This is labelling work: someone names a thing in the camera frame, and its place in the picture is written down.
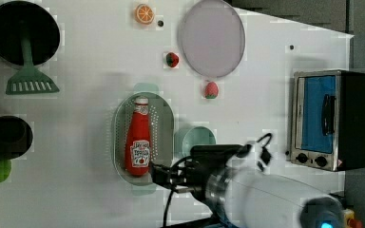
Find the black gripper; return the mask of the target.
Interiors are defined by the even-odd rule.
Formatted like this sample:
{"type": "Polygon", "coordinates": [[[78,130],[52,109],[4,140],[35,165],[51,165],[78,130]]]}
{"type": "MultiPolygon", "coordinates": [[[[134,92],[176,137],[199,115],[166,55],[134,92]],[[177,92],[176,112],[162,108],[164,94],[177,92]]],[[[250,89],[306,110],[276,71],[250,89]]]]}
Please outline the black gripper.
{"type": "Polygon", "coordinates": [[[195,145],[190,155],[182,159],[182,166],[176,164],[170,168],[151,162],[149,173],[152,181],[165,189],[176,190],[178,186],[184,186],[191,192],[200,193],[210,176],[224,169],[227,162],[241,150],[239,144],[195,145]]]}

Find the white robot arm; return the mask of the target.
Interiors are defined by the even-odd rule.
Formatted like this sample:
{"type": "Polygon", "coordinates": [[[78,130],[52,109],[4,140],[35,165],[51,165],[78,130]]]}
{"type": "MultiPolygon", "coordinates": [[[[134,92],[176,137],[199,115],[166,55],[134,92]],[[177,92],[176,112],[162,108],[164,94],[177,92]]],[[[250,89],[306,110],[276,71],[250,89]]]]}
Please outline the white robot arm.
{"type": "Polygon", "coordinates": [[[345,228],[340,201],[298,180],[268,174],[246,162],[251,146],[195,145],[171,166],[151,162],[154,183],[189,193],[223,228],[345,228]]]}

